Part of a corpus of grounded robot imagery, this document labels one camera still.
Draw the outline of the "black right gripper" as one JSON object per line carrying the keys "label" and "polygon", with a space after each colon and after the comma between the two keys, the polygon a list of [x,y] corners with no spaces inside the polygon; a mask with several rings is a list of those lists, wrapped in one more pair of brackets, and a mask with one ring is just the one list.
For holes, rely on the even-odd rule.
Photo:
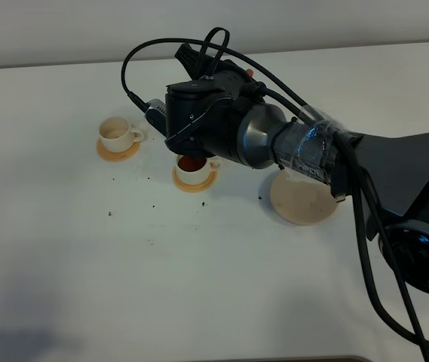
{"label": "black right gripper", "polygon": [[249,126],[264,115],[264,83],[232,61],[215,69],[215,57],[182,44],[175,58],[191,81],[170,84],[165,95],[166,147],[177,155],[193,158],[219,156],[246,166],[269,166],[270,152],[248,146]]}

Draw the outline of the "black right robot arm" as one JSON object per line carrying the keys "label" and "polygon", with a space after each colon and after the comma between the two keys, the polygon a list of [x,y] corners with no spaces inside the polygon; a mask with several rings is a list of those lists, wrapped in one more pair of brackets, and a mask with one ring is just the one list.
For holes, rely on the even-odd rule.
{"label": "black right robot arm", "polygon": [[328,185],[336,198],[359,191],[366,237],[406,283],[429,294],[429,133],[352,133],[310,106],[286,120],[287,103],[266,103],[270,90],[232,61],[188,44],[176,58],[190,79],[167,87],[170,151],[254,169],[277,164]]}

